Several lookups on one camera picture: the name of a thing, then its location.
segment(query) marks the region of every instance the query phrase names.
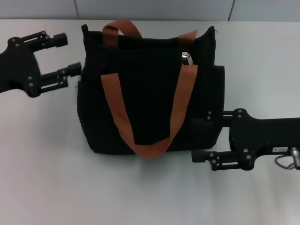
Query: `gray wall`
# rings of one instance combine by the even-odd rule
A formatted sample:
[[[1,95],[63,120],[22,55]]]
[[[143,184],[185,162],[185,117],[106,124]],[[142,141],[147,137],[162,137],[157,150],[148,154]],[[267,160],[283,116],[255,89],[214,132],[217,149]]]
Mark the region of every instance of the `gray wall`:
[[[299,12],[300,0],[0,0],[0,18],[300,21]]]

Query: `black fabric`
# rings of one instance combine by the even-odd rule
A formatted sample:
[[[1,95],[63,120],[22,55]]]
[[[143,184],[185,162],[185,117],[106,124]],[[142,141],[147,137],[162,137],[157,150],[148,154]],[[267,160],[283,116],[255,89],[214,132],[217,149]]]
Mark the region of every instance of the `black fabric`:
[[[87,141],[94,152],[132,154],[116,128],[100,75],[119,73],[126,112],[136,144],[153,144],[170,135],[170,116],[182,52],[189,52],[198,75],[185,122],[171,150],[211,148],[222,129],[224,68],[214,66],[214,28],[191,47],[178,38],[136,39],[119,36],[119,49],[102,45],[102,33],[82,26],[86,62],[78,84],[77,109]]]

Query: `cable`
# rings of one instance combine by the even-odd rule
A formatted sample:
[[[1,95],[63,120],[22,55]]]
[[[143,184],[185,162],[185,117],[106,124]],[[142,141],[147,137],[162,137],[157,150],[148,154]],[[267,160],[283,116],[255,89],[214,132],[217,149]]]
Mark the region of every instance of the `cable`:
[[[295,168],[295,164],[294,164],[294,163],[291,163],[291,164],[289,164],[288,166],[284,166],[284,165],[282,165],[282,164],[280,164],[280,163],[278,162],[278,160],[279,160],[280,158],[283,158],[283,157],[288,157],[288,156],[281,155],[281,156],[277,156],[277,157],[274,159],[274,162],[276,163],[276,165],[280,166],[281,168],[283,168],[283,169],[285,169],[285,170],[292,170],[292,169],[294,169],[294,168]]]

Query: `zipper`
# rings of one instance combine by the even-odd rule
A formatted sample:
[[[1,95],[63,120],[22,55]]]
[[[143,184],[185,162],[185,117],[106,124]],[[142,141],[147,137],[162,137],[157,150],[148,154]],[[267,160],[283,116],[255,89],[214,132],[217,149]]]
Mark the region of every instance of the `zipper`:
[[[182,53],[182,60],[184,65],[193,65],[193,59],[190,53],[183,52]]]

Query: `brown handle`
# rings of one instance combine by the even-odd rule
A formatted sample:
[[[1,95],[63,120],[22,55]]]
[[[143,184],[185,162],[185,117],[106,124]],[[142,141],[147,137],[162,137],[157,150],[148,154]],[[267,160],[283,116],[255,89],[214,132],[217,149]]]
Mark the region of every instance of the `brown handle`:
[[[189,33],[186,34],[181,34],[178,37],[178,45],[181,46],[192,46],[195,42],[195,38],[197,35],[197,31],[191,31]]]
[[[197,69],[198,65],[181,66],[173,100],[170,137],[151,145],[135,144],[131,124],[125,110],[118,73],[101,75],[102,86],[113,121],[119,130],[120,136],[136,154],[146,158],[155,158],[164,154],[168,149],[186,116],[188,102],[197,76]]]
[[[103,45],[112,48],[118,48],[119,30],[132,38],[142,38],[139,30],[129,19],[116,20],[107,24],[103,29]]]

